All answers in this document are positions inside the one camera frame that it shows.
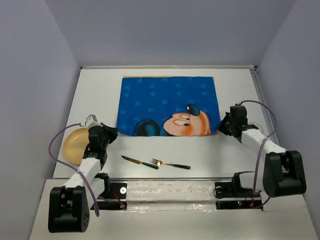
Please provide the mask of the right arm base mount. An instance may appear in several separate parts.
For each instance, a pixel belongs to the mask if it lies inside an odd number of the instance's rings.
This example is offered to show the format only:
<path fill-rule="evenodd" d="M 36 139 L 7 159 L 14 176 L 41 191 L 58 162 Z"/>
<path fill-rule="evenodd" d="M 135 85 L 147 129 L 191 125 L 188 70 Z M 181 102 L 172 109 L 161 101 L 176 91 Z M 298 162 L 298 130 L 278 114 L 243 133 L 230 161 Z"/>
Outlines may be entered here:
<path fill-rule="evenodd" d="M 254 194 L 251 188 L 243 188 L 240 176 L 245 172 L 236 172 L 230 181 L 214 183 L 213 195 L 217 199 L 217 210 L 248 210 L 262 209 L 261 195 Z"/>

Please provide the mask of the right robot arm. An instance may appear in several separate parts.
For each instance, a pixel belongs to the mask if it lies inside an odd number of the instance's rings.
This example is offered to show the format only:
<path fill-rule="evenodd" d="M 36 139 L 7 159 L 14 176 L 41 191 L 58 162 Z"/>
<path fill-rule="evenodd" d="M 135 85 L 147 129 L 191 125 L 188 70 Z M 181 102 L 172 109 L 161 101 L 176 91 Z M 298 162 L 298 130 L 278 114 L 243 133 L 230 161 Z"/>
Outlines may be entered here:
<path fill-rule="evenodd" d="M 231 106 L 216 129 L 234 137 L 257 156 L 254 171 L 233 175 L 230 190 L 235 196 L 248 190 L 255 194 L 265 192 L 270 198 L 303 195 L 307 191 L 302 155 L 277 145 L 257 126 L 249 124 L 243 105 Z"/>

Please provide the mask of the yellow plate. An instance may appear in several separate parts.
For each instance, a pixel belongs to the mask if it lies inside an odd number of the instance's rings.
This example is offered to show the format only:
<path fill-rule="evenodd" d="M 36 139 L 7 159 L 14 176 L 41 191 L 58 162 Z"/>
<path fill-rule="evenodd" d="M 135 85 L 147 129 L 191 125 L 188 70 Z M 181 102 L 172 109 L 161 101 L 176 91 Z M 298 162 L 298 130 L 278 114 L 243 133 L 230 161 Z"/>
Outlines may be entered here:
<path fill-rule="evenodd" d="M 88 143 L 89 132 L 86 128 L 79 128 L 71 132 L 63 143 L 62 150 L 66 161 L 79 166 Z"/>

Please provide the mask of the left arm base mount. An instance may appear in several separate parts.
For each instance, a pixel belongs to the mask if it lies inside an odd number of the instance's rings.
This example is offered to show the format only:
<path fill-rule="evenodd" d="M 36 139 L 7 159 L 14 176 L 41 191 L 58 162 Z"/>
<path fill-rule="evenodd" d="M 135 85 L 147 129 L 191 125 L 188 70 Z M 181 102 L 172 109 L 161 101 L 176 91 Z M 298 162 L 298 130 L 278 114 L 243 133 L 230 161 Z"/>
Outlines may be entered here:
<path fill-rule="evenodd" d="M 104 191 L 97 198 L 99 210 L 126 210 L 128 183 L 126 181 L 112 181 L 107 173 L 98 173 L 95 178 L 103 180 L 104 183 Z"/>

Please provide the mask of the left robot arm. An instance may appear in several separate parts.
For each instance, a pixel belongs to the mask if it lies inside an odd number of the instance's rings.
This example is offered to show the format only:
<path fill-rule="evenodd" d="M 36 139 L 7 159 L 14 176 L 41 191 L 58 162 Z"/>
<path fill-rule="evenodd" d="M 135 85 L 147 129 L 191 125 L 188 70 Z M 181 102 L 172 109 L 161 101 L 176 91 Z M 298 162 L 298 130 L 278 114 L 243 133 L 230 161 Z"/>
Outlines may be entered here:
<path fill-rule="evenodd" d="M 88 144 L 79 167 L 65 166 L 75 172 L 49 194 L 48 231 L 50 233 L 84 233 L 90 222 L 90 209 L 100 215 L 97 198 L 110 194 L 110 178 L 102 173 L 107 160 L 107 146 L 116 140 L 118 130 L 94 121 L 85 125 Z"/>

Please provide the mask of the blue cartoon placemat cloth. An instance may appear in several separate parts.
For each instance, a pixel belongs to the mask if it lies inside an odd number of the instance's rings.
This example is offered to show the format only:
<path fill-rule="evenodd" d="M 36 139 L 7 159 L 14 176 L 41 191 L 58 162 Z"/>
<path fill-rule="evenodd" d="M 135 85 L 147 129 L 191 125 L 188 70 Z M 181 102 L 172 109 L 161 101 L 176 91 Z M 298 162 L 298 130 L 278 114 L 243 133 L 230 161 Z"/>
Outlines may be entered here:
<path fill-rule="evenodd" d="M 221 122 L 208 76 L 124 77 L 116 127 L 128 136 L 206 136 Z"/>

